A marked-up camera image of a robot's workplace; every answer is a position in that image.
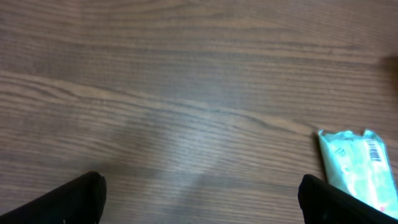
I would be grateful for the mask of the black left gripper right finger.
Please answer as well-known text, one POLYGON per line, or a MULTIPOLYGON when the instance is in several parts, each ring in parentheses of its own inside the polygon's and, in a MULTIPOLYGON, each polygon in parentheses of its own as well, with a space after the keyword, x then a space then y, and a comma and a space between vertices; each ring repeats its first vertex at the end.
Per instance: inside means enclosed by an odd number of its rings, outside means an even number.
POLYGON ((305 224, 397 224, 382 213, 311 174, 298 188, 305 224))

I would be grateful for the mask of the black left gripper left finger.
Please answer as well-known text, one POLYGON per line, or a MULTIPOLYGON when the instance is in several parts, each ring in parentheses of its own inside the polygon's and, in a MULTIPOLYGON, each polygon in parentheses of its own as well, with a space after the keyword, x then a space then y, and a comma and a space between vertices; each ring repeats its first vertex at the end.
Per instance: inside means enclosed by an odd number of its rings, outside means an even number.
POLYGON ((90 171, 1 215, 1 224, 95 224, 106 203, 106 179, 90 171))

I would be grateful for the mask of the teal wet wipes pack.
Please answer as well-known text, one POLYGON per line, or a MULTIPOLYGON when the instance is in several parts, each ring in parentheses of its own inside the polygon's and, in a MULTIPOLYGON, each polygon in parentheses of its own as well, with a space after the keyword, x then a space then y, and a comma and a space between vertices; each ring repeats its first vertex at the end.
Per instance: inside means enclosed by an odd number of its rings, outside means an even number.
POLYGON ((318 138, 328 183, 397 218, 397 188, 382 138, 370 129, 362 134, 321 129, 318 138))

